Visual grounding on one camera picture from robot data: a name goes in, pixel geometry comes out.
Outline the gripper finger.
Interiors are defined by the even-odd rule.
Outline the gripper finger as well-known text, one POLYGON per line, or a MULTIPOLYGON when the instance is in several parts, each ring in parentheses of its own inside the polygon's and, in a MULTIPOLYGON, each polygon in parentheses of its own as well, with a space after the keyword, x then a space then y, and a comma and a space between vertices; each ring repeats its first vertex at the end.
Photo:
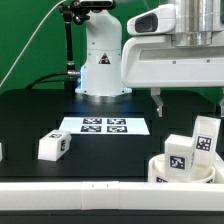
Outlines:
POLYGON ((220 117, 224 117, 224 87, 222 88, 222 98, 219 102, 220 117))
POLYGON ((155 104, 157 105, 157 113, 159 117, 163 116, 163 106, 164 102, 160 96, 161 89, 160 88, 152 88, 151 89, 151 97, 154 100, 155 104))

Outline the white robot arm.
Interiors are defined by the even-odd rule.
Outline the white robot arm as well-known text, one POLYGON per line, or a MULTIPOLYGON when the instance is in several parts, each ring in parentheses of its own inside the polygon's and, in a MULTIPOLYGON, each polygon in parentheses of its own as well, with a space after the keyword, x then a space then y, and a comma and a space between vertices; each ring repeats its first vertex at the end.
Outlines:
POLYGON ((127 22, 109 11, 119 0, 73 0, 72 19, 86 25, 87 59, 77 91, 117 96, 149 88, 158 106, 163 88, 224 87, 224 0, 159 0, 127 22))

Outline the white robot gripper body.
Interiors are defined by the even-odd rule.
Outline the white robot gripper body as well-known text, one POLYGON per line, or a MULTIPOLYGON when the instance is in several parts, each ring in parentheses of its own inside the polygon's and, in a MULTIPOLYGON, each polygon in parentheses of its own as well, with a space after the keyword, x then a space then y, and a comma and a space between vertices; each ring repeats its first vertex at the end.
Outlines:
POLYGON ((131 18, 127 31, 126 86, 224 86, 224 3, 162 3, 131 18))

